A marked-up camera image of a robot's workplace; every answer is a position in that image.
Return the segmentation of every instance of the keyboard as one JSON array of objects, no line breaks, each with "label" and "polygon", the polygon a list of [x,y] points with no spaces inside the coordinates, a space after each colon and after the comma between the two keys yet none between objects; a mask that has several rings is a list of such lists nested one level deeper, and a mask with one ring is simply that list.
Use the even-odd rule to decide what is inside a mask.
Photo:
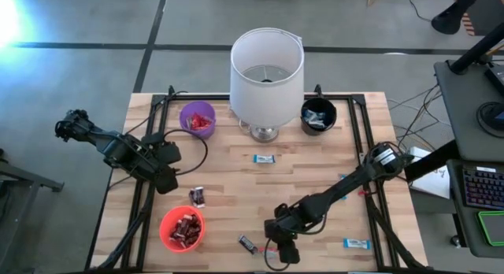
[{"label": "keyboard", "polygon": [[464,165],[465,204],[488,209],[504,209],[504,167]]}]

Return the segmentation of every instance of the lamp base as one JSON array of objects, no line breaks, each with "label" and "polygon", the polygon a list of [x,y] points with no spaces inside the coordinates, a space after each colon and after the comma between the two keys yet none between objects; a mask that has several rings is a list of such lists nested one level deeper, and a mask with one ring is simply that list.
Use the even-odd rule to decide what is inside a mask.
[{"label": "lamp base", "polygon": [[278,137],[278,128],[250,128],[250,135],[260,143],[270,143]]}]

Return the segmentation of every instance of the gray floor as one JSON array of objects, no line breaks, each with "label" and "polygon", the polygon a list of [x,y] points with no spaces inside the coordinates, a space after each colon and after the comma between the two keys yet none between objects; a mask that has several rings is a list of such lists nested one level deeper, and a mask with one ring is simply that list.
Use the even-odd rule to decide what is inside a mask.
[{"label": "gray floor", "polygon": [[[453,0],[420,0],[433,17]],[[146,43],[159,0],[16,0],[23,22],[19,41],[54,43]],[[157,43],[232,44],[245,31],[278,27],[303,37],[307,46],[467,49],[478,37],[465,30],[441,35],[416,18],[407,0],[168,0]],[[40,192],[24,229],[15,265],[41,273],[79,271],[87,258],[110,169],[92,146],[54,137],[54,123],[68,109],[86,109],[106,129],[121,129],[143,50],[0,50],[0,147],[12,164],[65,181],[60,194]],[[307,54],[306,90],[385,91],[389,105],[435,85],[440,55]],[[142,92],[168,85],[193,92],[228,91],[229,52],[153,52]],[[418,108],[421,98],[407,105]],[[449,123],[442,99],[430,109]],[[393,109],[406,127],[412,108]],[[433,120],[425,117],[418,128]],[[420,135],[438,147],[453,138],[436,124]],[[423,146],[419,139],[407,146]],[[446,270],[501,272],[502,262],[472,257],[447,245],[454,234],[449,215],[420,213],[414,204],[429,264]]]}]

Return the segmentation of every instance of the lamp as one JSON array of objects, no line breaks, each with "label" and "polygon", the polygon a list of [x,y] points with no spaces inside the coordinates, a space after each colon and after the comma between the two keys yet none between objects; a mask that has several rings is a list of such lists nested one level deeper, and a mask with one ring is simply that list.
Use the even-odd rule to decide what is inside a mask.
[{"label": "lamp", "polygon": [[273,141],[279,127],[299,116],[304,60],[301,38],[287,31],[259,28],[236,40],[229,101],[255,140]]}]

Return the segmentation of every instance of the red candy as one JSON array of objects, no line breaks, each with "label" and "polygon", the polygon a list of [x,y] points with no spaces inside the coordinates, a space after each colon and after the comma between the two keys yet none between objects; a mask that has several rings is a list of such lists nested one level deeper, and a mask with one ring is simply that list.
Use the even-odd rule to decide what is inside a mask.
[{"label": "red candy", "polygon": [[206,129],[212,124],[212,120],[208,117],[200,116],[197,113],[193,114],[192,117],[189,117],[187,122],[191,124],[190,129],[194,131]]}]

